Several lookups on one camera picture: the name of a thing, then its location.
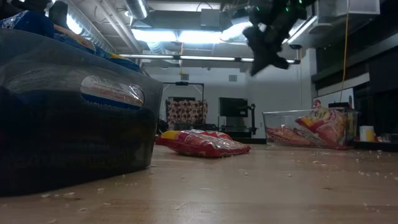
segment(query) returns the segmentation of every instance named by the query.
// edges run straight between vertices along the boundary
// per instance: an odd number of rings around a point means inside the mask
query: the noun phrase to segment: cable
[[[198,9],[199,9],[199,6],[200,6],[202,3],[207,4],[211,9],[213,9],[213,7],[212,7],[210,4],[208,4],[207,2],[200,2],[199,5],[198,5],[198,7],[197,7],[197,11],[198,11]]]
[[[349,0],[348,0],[348,9],[347,9],[347,17],[346,17],[346,35],[345,35],[345,46],[344,46],[344,65],[343,65],[343,79],[341,81],[340,103],[341,103],[341,98],[343,97],[344,80],[346,78],[346,72],[347,72],[348,19],[349,19]]]

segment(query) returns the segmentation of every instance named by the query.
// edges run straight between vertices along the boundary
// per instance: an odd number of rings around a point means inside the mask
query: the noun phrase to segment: yellow cable
[[[341,81],[340,103],[341,103],[341,98],[343,97],[344,80],[346,78],[346,72],[347,72],[348,18],[349,18],[349,0],[348,0],[348,10],[346,16],[346,37],[345,37],[345,46],[344,46],[343,80]]]

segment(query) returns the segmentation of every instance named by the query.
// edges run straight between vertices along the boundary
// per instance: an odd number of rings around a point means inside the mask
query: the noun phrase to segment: wooden table
[[[253,146],[199,159],[157,146],[152,165],[47,198],[0,198],[0,223],[398,222],[398,154]]]

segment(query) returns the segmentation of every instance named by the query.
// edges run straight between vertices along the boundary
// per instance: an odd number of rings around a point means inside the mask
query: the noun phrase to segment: cup
[[[374,142],[374,129],[373,126],[359,127],[359,136],[361,141]]]

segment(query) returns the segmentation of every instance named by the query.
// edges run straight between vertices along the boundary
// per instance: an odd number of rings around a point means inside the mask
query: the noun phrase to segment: robotic arm
[[[316,0],[260,0],[248,9],[252,27],[243,31],[248,46],[254,54],[251,75],[257,74],[268,65],[288,69],[286,59],[278,56],[282,42],[289,38],[289,30],[298,19],[307,19],[306,7]]]

